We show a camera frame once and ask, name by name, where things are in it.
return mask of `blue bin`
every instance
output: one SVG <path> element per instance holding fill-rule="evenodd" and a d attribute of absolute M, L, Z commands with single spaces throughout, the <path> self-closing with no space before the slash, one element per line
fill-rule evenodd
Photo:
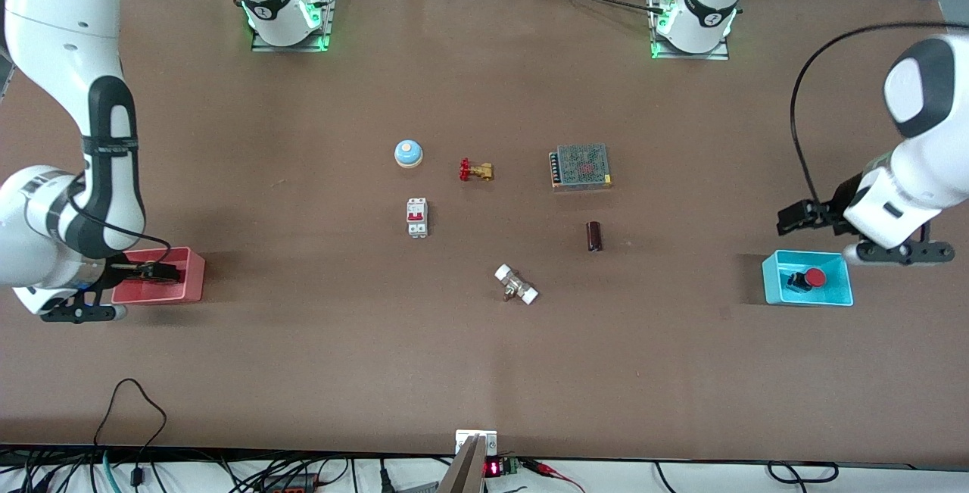
<path fill-rule="evenodd" d="M 799 292 L 788 286 L 794 273 L 818 268 L 827 276 L 824 286 Z M 855 298 L 848 279 L 848 264 L 837 252 L 776 251 L 762 265 L 764 296 L 768 304 L 782 306 L 851 306 Z"/>

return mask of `red emergency stop button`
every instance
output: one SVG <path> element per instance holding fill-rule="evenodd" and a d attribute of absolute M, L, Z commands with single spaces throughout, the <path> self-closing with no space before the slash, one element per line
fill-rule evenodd
<path fill-rule="evenodd" d="M 807 282 L 807 285 L 817 289 L 819 286 L 824 286 L 827 282 L 827 276 L 818 268 L 811 268 L 809 271 L 804 272 L 804 280 Z"/>

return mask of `table surface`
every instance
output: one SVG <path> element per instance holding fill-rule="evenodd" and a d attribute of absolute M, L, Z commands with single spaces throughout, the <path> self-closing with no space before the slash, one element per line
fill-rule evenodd
<path fill-rule="evenodd" d="M 807 194 L 800 65 L 935 2 L 743 0 L 728 62 L 651 61 L 643 14 L 588 0 L 339 4 L 326 54 L 257 55 L 231 0 L 123 0 L 148 230 L 207 259 L 204 300 L 73 326 L 0 293 L 0 438 L 89 442 L 132 376 L 169 414 L 163 445 L 444 453 L 478 427 L 544 456 L 969 463 L 964 257 L 854 269 L 849 309 L 761 289 L 775 249 L 849 242 L 774 231 Z M 924 34 L 852 39 L 807 76 L 824 195 L 899 141 L 881 83 Z M 0 175 L 79 169 L 69 117 L 22 75 L 0 127 Z M 419 168 L 394 163 L 404 138 Z M 613 189 L 552 193 L 547 152 L 590 142 Z M 460 182 L 463 156 L 495 180 Z M 967 220 L 933 234 L 969 252 Z M 535 304 L 502 302 L 502 263 Z M 126 388 L 103 442 L 157 425 Z"/>

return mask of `electrical connector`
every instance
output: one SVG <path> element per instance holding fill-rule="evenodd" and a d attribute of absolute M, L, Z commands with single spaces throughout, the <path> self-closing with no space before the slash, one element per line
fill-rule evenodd
<path fill-rule="evenodd" d="M 145 483 L 145 471 L 142 471 L 141 466 L 135 466 L 134 469 L 131 469 L 131 478 L 129 483 L 131 483 L 132 487 Z"/>
<path fill-rule="evenodd" d="M 391 483 L 391 475 L 384 466 L 384 460 L 380 460 L 380 493 L 397 493 L 394 483 Z"/>

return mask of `capacitor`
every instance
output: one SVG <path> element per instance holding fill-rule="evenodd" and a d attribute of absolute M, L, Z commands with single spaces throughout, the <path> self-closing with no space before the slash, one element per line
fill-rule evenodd
<path fill-rule="evenodd" d="M 602 227 L 595 220 L 585 223 L 585 238 L 589 244 L 589 252 L 598 252 L 603 249 Z"/>

